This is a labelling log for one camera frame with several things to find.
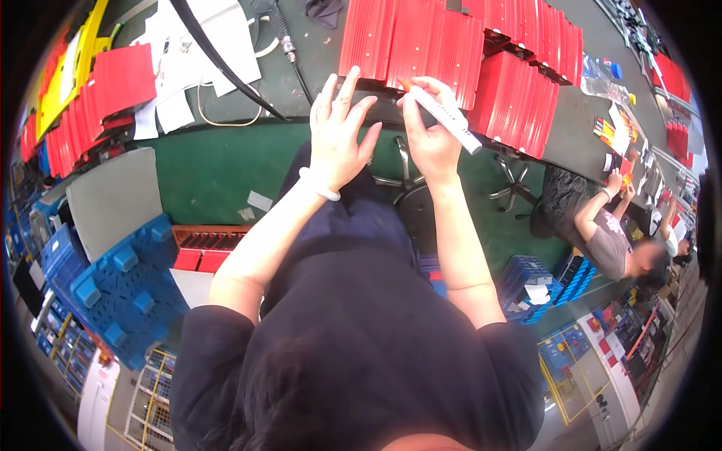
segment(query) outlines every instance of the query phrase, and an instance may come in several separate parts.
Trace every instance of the black hair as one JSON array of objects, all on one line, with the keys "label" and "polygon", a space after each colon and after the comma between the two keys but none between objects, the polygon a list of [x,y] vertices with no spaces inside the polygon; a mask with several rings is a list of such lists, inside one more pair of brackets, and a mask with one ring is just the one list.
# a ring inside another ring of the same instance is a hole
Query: black hair
[{"label": "black hair", "polygon": [[301,451],[316,448],[322,422],[308,411],[305,363],[314,338],[291,338],[266,351],[238,397],[242,408],[204,440],[205,449]]},{"label": "black hair", "polygon": [[657,291],[669,281],[671,257],[660,239],[656,237],[644,237],[641,242],[644,241],[655,243],[660,247],[661,252],[652,260],[652,268],[649,272],[637,279],[637,286],[642,290]]}]

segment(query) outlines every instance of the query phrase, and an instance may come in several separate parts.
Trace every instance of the hand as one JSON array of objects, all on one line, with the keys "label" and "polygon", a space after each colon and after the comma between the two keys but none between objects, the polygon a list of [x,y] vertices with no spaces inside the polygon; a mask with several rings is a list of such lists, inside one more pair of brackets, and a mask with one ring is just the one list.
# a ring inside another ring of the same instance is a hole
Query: hand
[{"label": "hand", "polygon": [[632,183],[627,184],[627,189],[625,189],[625,196],[624,200],[625,202],[631,202],[632,199],[634,199],[634,196],[637,195],[637,191],[634,189],[634,185]]},{"label": "hand", "polygon": [[378,100],[375,96],[364,97],[349,111],[360,72],[357,66],[351,68],[333,102],[338,76],[331,74],[311,106],[310,170],[318,183],[330,191],[338,191],[361,172],[381,132],[381,123],[375,123],[361,145],[357,144],[366,113]]},{"label": "hand", "polygon": [[[429,76],[417,76],[412,78],[411,82],[431,94],[452,114],[458,113],[463,117],[456,106],[456,99],[450,87]],[[461,153],[461,143],[440,124],[431,128],[424,127],[419,105],[411,95],[404,95],[396,104],[404,109],[409,150],[426,183],[431,186],[454,180],[457,177],[456,166]]]},{"label": "hand", "polygon": [[622,188],[622,174],[619,173],[618,169],[613,169],[612,173],[609,174],[609,178],[606,179],[606,189],[612,193],[612,197],[619,193]]}]

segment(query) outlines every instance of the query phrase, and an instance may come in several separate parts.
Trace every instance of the white marker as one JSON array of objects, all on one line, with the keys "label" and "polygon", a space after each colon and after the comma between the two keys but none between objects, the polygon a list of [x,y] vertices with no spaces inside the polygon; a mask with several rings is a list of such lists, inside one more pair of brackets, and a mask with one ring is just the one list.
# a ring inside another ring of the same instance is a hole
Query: white marker
[{"label": "white marker", "polygon": [[466,122],[466,119],[463,119],[460,113],[458,115],[451,113],[421,87],[403,79],[399,79],[399,83],[401,83],[404,90],[408,92],[414,100],[424,107],[426,111],[431,113],[441,125],[446,127],[453,137],[458,139],[470,154],[475,155],[482,149],[482,143],[466,128],[469,126],[469,123]]}]

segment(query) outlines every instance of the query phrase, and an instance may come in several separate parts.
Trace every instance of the finger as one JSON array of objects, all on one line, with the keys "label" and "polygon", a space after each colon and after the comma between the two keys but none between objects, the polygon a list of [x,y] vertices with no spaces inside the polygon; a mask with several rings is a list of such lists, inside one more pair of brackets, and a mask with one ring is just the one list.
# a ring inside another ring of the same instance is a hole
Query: finger
[{"label": "finger", "polygon": [[321,96],[321,93],[319,92],[318,95],[316,95],[316,100],[313,101],[313,105],[311,105],[311,112],[308,115],[308,122],[311,126],[311,133],[314,133],[316,130],[318,130],[318,121],[316,119],[316,116],[318,115],[318,98]]},{"label": "finger", "polygon": [[361,145],[359,145],[359,161],[367,162],[373,153],[373,148],[376,147],[378,141],[378,135],[381,133],[381,122],[377,122],[369,127],[364,136]]},{"label": "finger", "polygon": [[438,100],[441,105],[449,108],[457,108],[456,97],[454,97],[453,91],[451,91],[451,88],[446,84],[430,76],[415,76],[411,79],[411,82],[424,88],[426,92],[436,97],[436,100]]},{"label": "finger", "polygon": [[344,127],[348,133],[353,133],[354,137],[358,135],[361,124],[366,120],[366,113],[368,113],[369,108],[371,108],[377,100],[378,97],[370,95],[362,98],[360,102],[354,105],[344,121]]},{"label": "finger", "polygon": [[356,89],[356,82],[359,81],[359,75],[361,75],[361,69],[359,66],[353,66],[346,75],[344,85],[341,86],[339,94],[331,104],[331,121],[335,123],[342,123],[346,119],[346,115],[349,112],[351,106],[351,99],[354,97],[354,90]]},{"label": "finger", "polygon": [[426,134],[426,127],[424,127],[421,113],[419,113],[419,105],[409,94],[404,95],[404,126],[409,139],[412,136]]},{"label": "finger", "polygon": [[336,74],[329,75],[326,84],[314,102],[318,104],[316,107],[317,126],[325,124],[329,120],[329,116],[331,116],[331,99],[334,97],[334,88],[336,87],[336,81],[338,79],[339,76]]}]

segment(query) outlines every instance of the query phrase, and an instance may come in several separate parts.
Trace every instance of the green floor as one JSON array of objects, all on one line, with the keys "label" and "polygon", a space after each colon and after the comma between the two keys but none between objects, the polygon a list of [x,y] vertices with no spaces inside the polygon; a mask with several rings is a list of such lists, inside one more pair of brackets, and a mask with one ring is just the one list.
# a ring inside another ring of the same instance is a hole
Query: green floor
[{"label": "green floor", "polygon": [[[401,160],[393,141],[397,134],[402,133],[382,131],[371,165],[375,175],[401,179]],[[275,198],[296,149],[309,138],[307,124],[257,124],[173,134],[138,144],[155,148],[163,210],[171,215],[174,224],[242,224],[239,211],[249,207],[249,192]],[[505,199],[485,198],[485,194],[505,184],[492,154],[482,150],[472,157],[463,152],[459,162],[469,210],[492,275],[501,274],[509,258],[516,254],[535,255],[553,268],[567,247],[557,239],[533,238],[529,234],[529,220],[514,218],[517,213],[529,213],[531,207],[518,199],[510,213],[502,214],[498,206]],[[512,166],[514,173],[518,170]],[[543,166],[530,166],[525,182],[535,196],[540,194],[543,176]],[[253,212],[256,220],[263,214],[255,207]],[[589,302],[600,303],[610,298],[605,288],[615,285],[605,285],[608,282],[605,278],[593,282],[603,289],[589,296]],[[540,336],[544,335],[578,318],[577,310],[566,306],[552,309],[535,327]]]}]

